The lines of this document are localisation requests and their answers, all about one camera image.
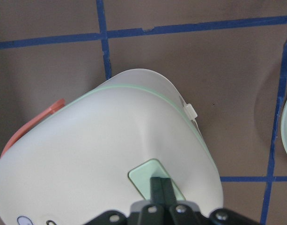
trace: orange handle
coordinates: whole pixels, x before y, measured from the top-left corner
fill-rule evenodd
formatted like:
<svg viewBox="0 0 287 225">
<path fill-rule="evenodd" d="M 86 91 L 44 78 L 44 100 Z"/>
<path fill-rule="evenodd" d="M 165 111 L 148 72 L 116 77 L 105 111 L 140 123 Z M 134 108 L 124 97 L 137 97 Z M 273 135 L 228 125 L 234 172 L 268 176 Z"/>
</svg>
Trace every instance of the orange handle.
<svg viewBox="0 0 287 225">
<path fill-rule="evenodd" d="M 37 123 L 39 123 L 43 118 L 45 118 L 49 114 L 53 114 L 59 109 L 61 109 L 65 105 L 65 100 L 62 98 L 52 104 L 50 107 L 48 107 L 46 110 L 44 110 L 42 113 L 31 119 L 28 123 L 23 125 L 21 128 L 19 128 L 18 131 L 10 138 L 10 140 L 7 142 L 6 146 L 4 147 L 1 157 L 8 151 L 8 149 L 14 145 L 15 142 L 17 142 L 18 139 L 20 139 L 22 136 L 24 136 L 29 130 L 31 130 L 32 127 L 34 127 Z"/>
</svg>

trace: screw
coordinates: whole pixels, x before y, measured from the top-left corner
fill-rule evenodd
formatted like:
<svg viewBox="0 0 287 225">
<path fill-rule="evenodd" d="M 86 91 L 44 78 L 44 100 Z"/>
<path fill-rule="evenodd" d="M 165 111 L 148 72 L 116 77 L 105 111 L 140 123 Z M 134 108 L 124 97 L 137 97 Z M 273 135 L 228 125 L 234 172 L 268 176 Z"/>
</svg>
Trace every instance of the screw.
<svg viewBox="0 0 287 225">
<path fill-rule="evenodd" d="M 216 218 L 219 220 L 227 220 L 228 215 L 227 213 L 220 211 L 216 213 Z"/>
<path fill-rule="evenodd" d="M 109 217 L 109 220 L 111 223 L 115 223 L 115 222 L 119 221 L 119 216 L 118 215 L 112 215 Z"/>
<path fill-rule="evenodd" d="M 176 206 L 176 211 L 178 213 L 184 213 L 186 211 L 186 207 L 184 205 L 178 205 Z"/>
<path fill-rule="evenodd" d="M 149 207 L 149 208 L 147 209 L 147 211 L 148 211 L 149 213 L 155 213 L 155 212 L 157 212 L 157 207 L 151 206 L 151 207 Z"/>
</svg>

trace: blue tape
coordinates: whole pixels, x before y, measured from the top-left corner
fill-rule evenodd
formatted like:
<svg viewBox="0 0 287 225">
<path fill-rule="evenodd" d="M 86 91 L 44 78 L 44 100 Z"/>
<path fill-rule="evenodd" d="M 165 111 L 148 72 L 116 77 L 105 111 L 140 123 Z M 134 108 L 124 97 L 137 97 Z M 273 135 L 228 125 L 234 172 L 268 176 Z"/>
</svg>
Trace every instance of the blue tape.
<svg viewBox="0 0 287 225">
<path fill-rule="evenodd" d="M 107 32 L 107 37 L 124 38 L 124 37 L 134 37 L 144 35 L 193 32 L 202 30 L 221 30 L 221 29 L 242 28 L 242 27 L 268 26 L 268 25 L 277 25 L 286 23 L 287 23 L 287 16 L 274 16 L 265 18 L 159 26 L 154 27 L 153 29 L 150 30 L 143 30 L 142 28 L 126 29 L 126 30 L 110 30 Z"/>
<path fill-rule="evenodd" d="M 269 161 L 267 167 L 267 185 L 265 189 L 264 199 L 263 199 L 263 206 L 262 206 L 262 213 L 261 213 L 261 220 L 262 224 L 266 224 L 268 210 L 269 210 L 269 202 L 270 202 L 270 195 L 272 189 L 272 182 L 276 181 L 276 178 L 273 177 L 274 172 L 274 148 L 275 148 L 275 140 L 277 137 L 278 132 L 278 123 L 280 118 L 280 110 L 284 102 L 285 92 L 286 92 L 286 83 L 287 83 L 287 42 L 285 43 L 283 55 L 282 55 L 282 62 L 280 68 L 280 81 L 279 81 L 279 89 L 278 89 L 278 97 L 275 106 L 275 115 L 274 115 L 274 122 L 273 122 L 273 129 L 272 129 L 272 138 L 271 138 L 271 145 L 270 145 L 270 153 L 269 153 Z"/>
<path fill-rule="evenodd" d="M 179 33 L 179 32 L 192 32 L 202 30 L 220 30 L 220 29 L 231 29 L 231 28 L 242 28 L 242 27 L 254 27 L 254 26 L 267 26 L 267 25 L 278 25 L 287 23 L 286 16 L 275 16 L 265 18 L 252 18 L 242 20 L 231 20 L 231 21 L 219 21 L 219 22 L 203 22 L 197 24 L 180 24 L 180 25 L 169 25 L 155 27 L 150 30 L 143 30 L 142 28 L 126 29 L 126 30 L 110 30 L 107 31 L 105 13 L 103 8 L 103 1 L 96 0 L 98 20 L 100 26 L 100 34 L 89 33 L 89 34 L 74 34 L 74 35 L 63 35 L 54 37 L 38 37 L 24 40 L 6 41 L 0 42 L 0 49 L 6 48 L 18 48 L 27 47 L 34 45 L 47 45 L 47 44 L 58 44 L 67 42 L 79 42 L 79 41 L 94 41 L 108 38 L 123 38 L 123 37 L 134 37 L 143 35 L 154 35 L 154 34 L 168 34 L 168 33 Z"/>
<path fill-rule="evenodd" d="M 287 176 L 284 177 L 274 177 L 273 178 L 274 182 L 287 182 Z"/>
<path fill-rule="evenodd" d="M 111 63 L 110 63 L 110 51 L 109 51 L 109 43 L 108 43 L 108 38 L 107 38 L 107 24 L 106 24 L 103 0 L 96 0 L 96 7 L 97 7 L 100 33 L 103 36 L 103 39 L 101 40 L 101 44 L 102 44 L 102 51 L 103 51 L 105 75 L 106 75 L 106 79 L 108 80 L 112 76 L 112 70 L 111 70 Z"/>
<path fill-rule="evenodd" d="M 221 182 L 267 182 L 267 177 L 220 177 Z"/>
<path fill-rule="evenodd" d="M 97 33 L 63 35 L 54 37 L 38 37 L 24 40 L 0 42 L 0 49 L 19 48 L 34 45 L 69 43 L 69 42 L 95 41 L 100 39 L 102 39 L 102 35 Z"/>
</svg>

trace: light green tab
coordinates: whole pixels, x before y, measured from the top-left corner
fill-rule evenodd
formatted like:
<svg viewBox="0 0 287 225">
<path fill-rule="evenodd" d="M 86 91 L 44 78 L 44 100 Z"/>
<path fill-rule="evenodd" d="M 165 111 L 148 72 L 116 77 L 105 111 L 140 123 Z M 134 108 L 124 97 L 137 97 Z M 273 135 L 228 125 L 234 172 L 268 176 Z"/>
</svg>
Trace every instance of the light green tab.
<svg viewBox="0 0 287 225">
<path fill-rule="evenodd" d="M 158 159 L 150 159 L 149 161 L 137 166 L 128 173 L 128 177 L 139 191 L 139 193 L 145 199 L 150 199 L 150 178 L 151 177 L 161 177 L 161 178 L 171 178 L 167 173 L 163 165 Z M 185 200 L 184 195 L 181 193 L 180 189 L 176 186 L 174 181 L 172 181 L 172 186 L 175 192 L 177 200 Z"/>
</svg>

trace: brown surface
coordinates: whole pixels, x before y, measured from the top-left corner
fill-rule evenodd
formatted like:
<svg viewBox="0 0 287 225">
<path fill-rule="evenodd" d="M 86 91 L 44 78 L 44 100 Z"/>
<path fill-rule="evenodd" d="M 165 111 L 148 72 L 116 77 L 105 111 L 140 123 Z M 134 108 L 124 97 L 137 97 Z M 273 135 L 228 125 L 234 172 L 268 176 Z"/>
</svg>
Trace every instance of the brown surface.
<svg viewBox="0 0 287 225">
<path fill-rule="evenodd" d="M 287 15 L 287 0 L 105 0 L 108 30 Z"/>
<path fill-rule="evenodd" d="M 0 153 L 24 123 L 60 98 L 105 81 L 100 42 L 0 50 Z"/>
<path fill-rule="evenodd" d="M 92 0 L 0 0 L 0 41 L 99 33 Z"/>
<path fill-rule="evenodd" d="M 287 25 L 109 40 L 113 74 L 149 68 L 198 113 L 222 176 L 264 176 Z"/>
<path fill-rule="evenodd" d="M 287 15 L 287 0 L 104 0 L 108 30 Z M 96 3 L 0 0 L 0 41 L 99 32 Z M 222 176 L 265 176 L 287 25 L 111 39 L 113 75 L 149 68 L 198 113 Z M 100 41 L 0 50 L 0 152 L 55 100 L 105 80 Z M 287 176 L 280 133 L 276 176 Z M 265 183 L 223 183 L 225 207 L 259 221 Z M 267 224 L 287 225 L 287 182 L 274 183 Z"/>
<path fill-rule="evenodd" d="M 260 222 L 265 183 L 225 182 L 222 187 L 225 208 Z"/>
<path fill-rule="evenodd" d="M 286 87 L 285 101 L 286 99 L 287 99 L 287 87 Z M 275 157 L 274 158 L 275 158 L 274 176 L 287 176 L 287 153 L 284 149 L 282 139 L 281 139 L 280 123 L 279 123 L 279 129 L 278 129 L 278 138 L 275 142 Z"/>
<path fill-rule="evenodd" d="M 287 225 L 287 182 L 274 183 L 267 225 Z"/>
</svg>

